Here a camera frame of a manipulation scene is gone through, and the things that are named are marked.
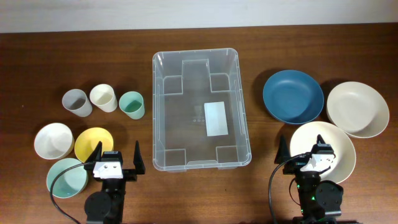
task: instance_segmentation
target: clear plastic container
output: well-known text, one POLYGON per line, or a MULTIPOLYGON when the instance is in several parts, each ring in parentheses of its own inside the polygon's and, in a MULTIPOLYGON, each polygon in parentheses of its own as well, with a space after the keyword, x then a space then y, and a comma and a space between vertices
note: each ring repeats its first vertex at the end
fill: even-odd
POLYGON ((232 169, 250 163, 234 49, 158 52, 152 68, 156 169, 232 169))

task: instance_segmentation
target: gray cup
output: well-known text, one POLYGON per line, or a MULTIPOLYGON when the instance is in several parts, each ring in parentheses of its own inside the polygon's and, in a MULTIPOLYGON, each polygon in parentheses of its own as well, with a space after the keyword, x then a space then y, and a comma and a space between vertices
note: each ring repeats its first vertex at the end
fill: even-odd
POLYGON ((62 105, 68 111, 79 117, 86 117, 93 111, 93 107, 83 90, 69 90, 62 97, 62 105))

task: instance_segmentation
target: white wall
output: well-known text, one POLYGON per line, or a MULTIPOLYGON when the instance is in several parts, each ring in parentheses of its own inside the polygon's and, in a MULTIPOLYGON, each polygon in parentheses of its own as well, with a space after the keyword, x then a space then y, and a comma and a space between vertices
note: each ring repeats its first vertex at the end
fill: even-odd
POLYGON ((0 32, 398 22, 398 0, 0 0, 0 32))

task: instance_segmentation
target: wooden table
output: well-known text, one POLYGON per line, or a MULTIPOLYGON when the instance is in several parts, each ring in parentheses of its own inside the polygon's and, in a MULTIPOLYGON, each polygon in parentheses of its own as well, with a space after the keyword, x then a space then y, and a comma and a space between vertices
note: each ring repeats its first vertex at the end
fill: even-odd
MULTIPOLYGON (((267 185, 279 136, 289 137, 298 128, 273 119, 262 102, 266 80, 283 69, 307 72, 326 96, 335 85, 352 80, 371 85, 386 99, 387 129, 375 138, 351 139, 357 161, 341 184, 340 220, 396 223, 398 24, 1 34, 0 223, 71 223, 56 211, 45 185, 56 161, 41 159, 33 148, 37 131, 52 122, 69 126, 75 139, 90 127, 108 129, 125 168, 133 167, 139 140, 147 174, 127 183, 124 223, 269 223, 267 185), (152 56, 223 47, 239 54, 251 163, 233 170, 157 171, 152 165, 152 56), (113 86, 118 96, 142 93, 145 116, 132 120, 121 110, 105 113, 94 107, 89 117, 79 118, 63 108, 67 90, 88 94, 99 83, 113 86)), ((325 113, 318 120, 327 120, 325 113)), ((280 172, 273 182, 280 220, 300 216, 288 193, 291 179, 280 172)), ((81 194, 57 201, 84 223, 84 202, 100 188, 90 180, 81 194)))

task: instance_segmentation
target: bowl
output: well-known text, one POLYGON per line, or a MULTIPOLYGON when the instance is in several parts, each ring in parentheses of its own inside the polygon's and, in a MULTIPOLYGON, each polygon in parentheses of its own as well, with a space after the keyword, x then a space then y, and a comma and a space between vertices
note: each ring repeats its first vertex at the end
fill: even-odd
POLYGON ((52 123, 44 126, 36 135, 34 148, 43 159, 61 159, 73 150, 75 140, 68 126, 52 123))
POLYGON ((314 120, 323 108, 323 92, 311 76, 284 70, 271 76, 262 91, 267 110, 279 121, 303 124, 314 120))
POLYGON ((103 128, 90 128, 83 131, 76 139, 75 154, 78 160, 86 162, 98 142, 102 142, 102 153, 113 151, 113 138, 109 131, 103 128))
MULTIPOLYGON (((77 159, 66 158, 56 162, 47 174, 47 189, 50 187, 56 176, 65 169, 81 164, 77 159)), ((54 184, 52 194, 58 198, 70 198, 80 193, 87 185, 88 174, 84 166, 76 167, 58 178, 54 184)))
POLYGON ((325 143, 331 145, 336 155, 330 166, 331 169, 321 174, 320 177, 322 180, 341 183, 354 171, 356 154, 349 137, 335 125, 314 121, 299 127, 290 140, 290 155, 310 152, 312 146, 317 143, 318 134, 322 136, 325 143))
POLYGON ((371 138, 382 133, 389 122, 384 98, 372 87, 345 82, 329 94, 326 103, 329 120, 355 138, 371 138))

